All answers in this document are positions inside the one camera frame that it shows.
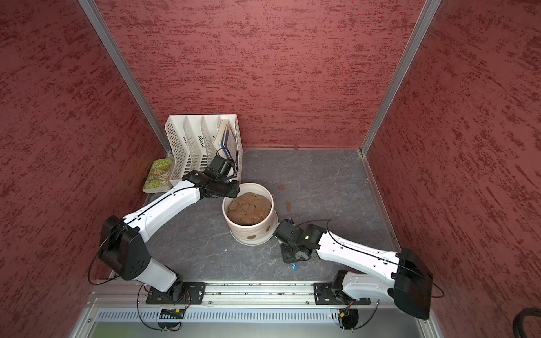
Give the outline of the white ceramic pot with mud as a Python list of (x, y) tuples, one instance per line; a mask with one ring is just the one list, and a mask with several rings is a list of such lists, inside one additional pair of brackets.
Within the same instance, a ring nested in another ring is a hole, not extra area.
[(224, 198), (222, 212), (231, 235), (243, 245), (266, 243), (278, 226), (273, 196), (260, 184), (241, 184), (237, 197)]

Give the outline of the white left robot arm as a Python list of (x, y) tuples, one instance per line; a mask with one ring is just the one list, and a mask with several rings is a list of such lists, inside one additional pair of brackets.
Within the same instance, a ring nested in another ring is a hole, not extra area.
[(192, 171), (163, 196), (122, 218), (111, 216), (102, 225), (96, 258), (123, 280), (136, 280), (176, 301), (183, 293), (180, 274), (152, 258), (147, 242), (187, 207), (202, 199), (235, 198), (238, 180), (221, 174)]

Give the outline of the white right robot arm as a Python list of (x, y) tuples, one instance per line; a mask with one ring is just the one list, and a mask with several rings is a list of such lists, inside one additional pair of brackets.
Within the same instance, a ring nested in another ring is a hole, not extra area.
[(280, 222), (273, 236), (280, 242), (285, 263), (317, 256), (350, 268), (339, 271), (331, 283), (332, 293), (343, 304), (359, 299), (392, 300), (414, 318), (430, 318), (434, 277), (415, 251), (370, 248), (336, 235), (327, 226), (300, 228), (290, 219)]

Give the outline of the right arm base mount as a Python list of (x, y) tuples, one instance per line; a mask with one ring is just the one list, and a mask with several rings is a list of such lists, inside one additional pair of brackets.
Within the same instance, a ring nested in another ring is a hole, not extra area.
[(316, 305), (349, 306), (352, 304), (356, 306), (367, 306), (371, 304), (371, 300), (368, 298), (353, 299), (342, 291), (334, 291), (331, 282), (314, 283), (312, 286), (314, 289), (314, 300)]

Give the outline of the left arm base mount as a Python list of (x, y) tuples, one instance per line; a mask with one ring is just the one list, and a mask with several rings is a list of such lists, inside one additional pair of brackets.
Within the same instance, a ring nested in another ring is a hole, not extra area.
[(184, 282), (175, 283), (167, 292), (151, 287), (146, 299), (149, 305), (201, 305), (207, 283)]

